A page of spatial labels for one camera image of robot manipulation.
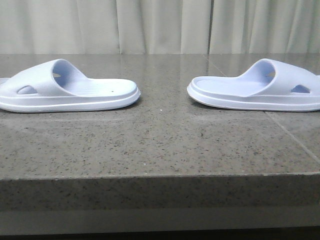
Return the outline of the light blue right-side slipper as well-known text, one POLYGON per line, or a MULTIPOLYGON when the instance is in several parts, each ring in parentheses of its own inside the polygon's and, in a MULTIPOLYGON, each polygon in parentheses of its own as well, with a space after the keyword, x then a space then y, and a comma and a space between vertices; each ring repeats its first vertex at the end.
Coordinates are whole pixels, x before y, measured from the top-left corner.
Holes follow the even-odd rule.
POLYGON ((236 77, 195 77, 187 92, 201 104, 225 109, 309 112, 320 108, 318 75, 268 58, 236 77))

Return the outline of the light blue left-side slipper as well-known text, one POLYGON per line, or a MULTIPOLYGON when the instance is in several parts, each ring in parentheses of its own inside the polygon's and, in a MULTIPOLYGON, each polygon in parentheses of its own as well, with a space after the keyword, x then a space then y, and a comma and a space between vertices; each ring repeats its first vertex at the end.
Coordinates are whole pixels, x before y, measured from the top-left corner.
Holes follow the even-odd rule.
POLYGON ((0 80, 1 109, 18 113, 112 110, 135 103, 140 94, 132 80, 88 78, 65 59, 0 80))

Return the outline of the beige pleated curtain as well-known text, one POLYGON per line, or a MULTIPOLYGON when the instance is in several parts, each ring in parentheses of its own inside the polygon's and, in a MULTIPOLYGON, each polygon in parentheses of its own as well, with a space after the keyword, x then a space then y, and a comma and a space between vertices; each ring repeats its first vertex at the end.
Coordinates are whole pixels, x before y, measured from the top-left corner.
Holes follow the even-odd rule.
POLYGON ((3 0, 2 54, 318 53, 317 0, 3 0))

